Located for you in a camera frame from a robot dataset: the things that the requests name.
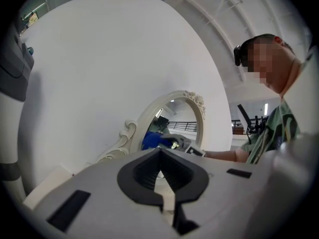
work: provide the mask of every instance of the shirt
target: shirt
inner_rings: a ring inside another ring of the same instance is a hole
[[[295,117],[283,100],[269,115],[265,130],[260,135],[252,134],[249,136],[251,144],[247,141],[241,146],[242,150],[250,152],[246,163],[257,164],[266,151],[278,149],[283,142],[289,142],[299,133]]]

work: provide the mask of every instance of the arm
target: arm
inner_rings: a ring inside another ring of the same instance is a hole
[[[228,151],[206,151],[205,157],[215,158],[226,161],[235,161],[245,163],[248,159],[249,153],[237,148],[235,150]]]

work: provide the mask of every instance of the railing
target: railing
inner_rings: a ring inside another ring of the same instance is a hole
[[[183,122],[170,121],[170,122],[168,122],[167,128],[181,130],[181,131],[197,132],[197,122],[195,122],[195,121],[183,121]]]
[[[250,121],[251,121],[251,125],[256,124],[256,119],[250,119]],[[244,127],[239,119],[236,119],[236,120],[233,119],[231,121],[231,126],[233,128],[233,134],[246,134],[246,132],[244,131]]]

